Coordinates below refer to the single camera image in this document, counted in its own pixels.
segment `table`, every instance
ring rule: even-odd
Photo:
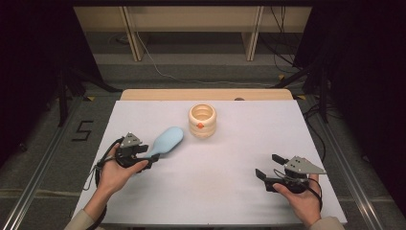
[[[252,101],[231,101],[235,97]],[[198,103],[209,103],[217,111],[217,130],[206,140],[193,137],[187,129],[189,108]],[[154,138],[173,126],[184,130],[181,144],[152,169],[130,178],[108,202],[104,223],[181,227],[300,223],[287,201],[279,194],[267,193],[255,176],[255,168],[268,176],[274,175],[273,169],[282,171],[282,166],[271,160],[273,153],[288,159],[300,155],[323,167],[289,91],[127,90],[116,102],[95,163],[128,131],[151,147]],[[325,203],[322,216],[347,222],[327,175],[321,175],[320,184]],[[82,192],[76,212],[94,190],[92,184],[89,191]]]

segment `metal rail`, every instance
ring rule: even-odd
[[[64,123],[63,126],[59,126],[54,134],[50,145],[48,146],[44,156],[42,157],[39,165],[36,167],[36,170],[33,176],[30,179],[30,182],[24,189],[21,197],[15,202],[13,208],[11,209],[6,224],[3,226],[5,230],[18,229],[21,224],[24,216],[26,215],[30,205],[34,199],[35,192],[39,185],[41,184],[45,172],[48,170],[50,163],[52,162],[54,155],[57,152],[60,141],[62,140],[63,134],[68,127],[69,122],[72,120],[76,110],[78,109],[81,102],[81,98],[74,98],[71,105],[71,112]]]
[[[316,101],[313,97],[309,97],[308,101],[311,104],[316,104]],[[368,200],[368,197],[362,189],[361,184],[356,178],[355,173],[353,172],[346,155],[341,150],[340,145],[338,144],[338,141],[335,138],[330,126],[323,121],[322,117],[319,114],[317,114],[317,119],[328,141],[331,143],[332,152],[334,153],[332,155],[335,157],[336,162],[338,163],[338,168],[341,170],[341,173],[343,174],[344,179],[349,186],[354,201],[357,204],[359,211],[364,218],[364,221],[366,222],[368,228],[372,230],[383,230],[384,227],[381,220],[379,219],[375,209],[373,208],[372,203]]]

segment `sleeve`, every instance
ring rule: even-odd
[[[66,225],[65,230],[87,229],[94,223],[93,219],[82,209]]]
[[[338,221],[338,218],[327,217],[319,219],[313,225],[310,226],[309,230],[344,230],[343,224]]]

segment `gray carpet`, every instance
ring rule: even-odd
[[[224,40],[219,43],[215,43],[213,39],[213,37],[218,34],[204,34],[204,39],[200,37],[195,40],[194,43],[190,41],[190,37],[183,37],[182,39],[178,39],[179,37],[169,38],[165,39],[165,43],[163,42],[164,35],[167,34],[158,34],[158,36],[153,37],[153,39],[149,41],[148,47],[159,61],[164,61],[168,55],[171,56],[171,54],[173,54],[173,63],[159,64],[158,66],[163,73],[174,75],[181,80],[275,84],[279,81],[278,75],[284,73],[274,65],[269,51],[264,50],[263,45],[259,45],[259,50],[257,51],[259,54],[258,59],[253,63],[245,63],[245,55],[243,54],[243,50],[241,50],[239,43],[240,37],[238,34],[225,34],[223,37]],[[93,34],[93,36],[88,36],[96,60],[100,58],[98,55],[102,54],[118,54],[119,58],[130,57],[128,55],[130,54],[128,52],[129,48],[114,41],[117,36],[120,36],[120,34],[99,34],[99,36]],[[214,50],[207,51],[206,45],[202,45],[200,51],[195,47],[196,43],[203,42],[205,39],[208,40],[211,47],[217,47],[216,49],[221,53],[221,56],[218,56]],[[188,50],[188,47],[193,47],[194,50]],[[188,50],[188,54],[197,53],[197,56],[209,54],[207,61],[211,58],[217,64],[193,64],[192,60],[189,60],[191,63],[188,64],[179,62],[176,58],[182,57],[184,54],[182,53],[182,49],[183,51]],[[238,58],[238,60],[235,60],[234,64],[230,64],[230,60],[222,59],[224,56]],[[256,84],[238,85],[230,83],[203,84],[197,82],[180,82],[160,76],[150,60],[147,59],[141,63],[129,61],[128,64],[117,64],[114,63],[114,59],[110,59],[112,57],[103,58],[103,63],[99,63],[103,78],[112,86],[123,89],[262,87]],[[266,58],[268,58],[269,62],[268,64],[263,64]],[[284,70],[294,70],[286,65],[281,65],[281,67],[285,68]],[[290,87],[290,89],[294,94],[298,94],[301,93],[300,86],[300,84],[297,84],[296,86]],[[95,98],[93,101],[81,101],[75,114],[73,114],[72,120],[68,124],[63,139],[52,159],[52,163],[47,169],[34,200],[20,225],[20,229],[62,229],[76,208],[81,189],[101,142],[114,102],[120,98],[119,93],[107,93],[93,84],[86,83],[85,87],[87,88],[85,96]],[[313,105],[310,104],[309,100],[299,100],[298,104],[302,112],[306,112]],[[355,171],[357,179],[367,194],[369,201],[381,219],[384,229],[406,229],[405,217],[402,216],[395,206],[395,203],[392,201],[371,165],[361,158],[362,151],[351,135],[345,119],[340,118],[340,112],[334,108],[329,110],[328,114],[330,114],[328,115],[329,125],[333,129],[333,133],[348,158],[352,170]],[[73,141],[73,139],[80,139],[86,136],[85,133],[77,133],[77,128],[81,121],[93,121],[93,123],[83,125],[86,129],[90,129],[91,133],[87,141]],[[343,178],[342,172],[337,162],[335,162],[334,157],[332,157],[331,144],[327,142],[321,124],[316,117],[310,118],[309,122],[316,129],[317,133],[321,135],[326,144],[327,152],[324,166],[349,221],[346,225],[346,229],[368,229],[348,185]],[[36,166],[56,132],[57,123],[57,101],[52,100],[51,110],[43,112],[43,116],[37,122],[37,126],[33,129],[30,138],[27,140],[28,151],[16,152],[0,169],[0,223],[5,223],[14,202],[19,198],[22,190],[31,179]],[[314,132],[310,131],[310,133],[317,150],[322,156],[322,141]],[[104,227],[106,229],[126,229],[118,226]],[[302,226],[290,226],[272,229],[296,230],[304,228]]]

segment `wrist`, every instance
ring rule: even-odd
[[[304,226],[306,228],[311,227],[311,225],[313,225],[315,222],[319,221],[322,217],[320,215],[311,217],[311,218],[307,218],[303,220]]]

